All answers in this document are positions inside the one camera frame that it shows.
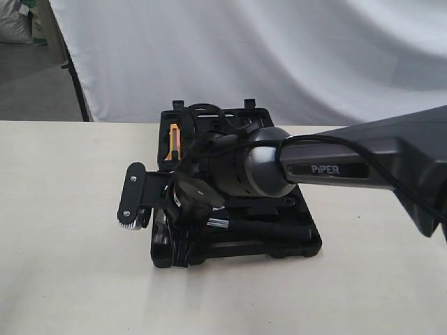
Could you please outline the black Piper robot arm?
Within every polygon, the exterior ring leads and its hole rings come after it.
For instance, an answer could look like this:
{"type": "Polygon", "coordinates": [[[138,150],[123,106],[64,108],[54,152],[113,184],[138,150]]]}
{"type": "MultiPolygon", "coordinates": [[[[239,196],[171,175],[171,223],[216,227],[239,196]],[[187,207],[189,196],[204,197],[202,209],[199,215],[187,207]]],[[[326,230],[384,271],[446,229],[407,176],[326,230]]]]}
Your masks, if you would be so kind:
{"type": "Polygon", "coordinates": [[[169,185],[172,264],[187,267],[215,208],[284,198],[299,184],[386,189],[418,231],[446,227],[446,108],[311,135],[257,122],[235,127],[216,105],[184,107],[186,151],[169,185]]]}

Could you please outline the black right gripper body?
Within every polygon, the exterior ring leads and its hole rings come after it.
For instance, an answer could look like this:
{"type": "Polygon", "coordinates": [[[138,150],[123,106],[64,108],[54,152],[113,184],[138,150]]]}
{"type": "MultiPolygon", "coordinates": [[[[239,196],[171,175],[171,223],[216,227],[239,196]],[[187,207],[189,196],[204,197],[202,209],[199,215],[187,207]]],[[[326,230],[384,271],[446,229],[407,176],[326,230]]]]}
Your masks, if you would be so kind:
{"type": "Polygon", "coordinates": [[[176,183],[169,181],[166,189],[166,217],[171,244],[187,241],[206,226],[214,209],[187,195],[176,183]]]}

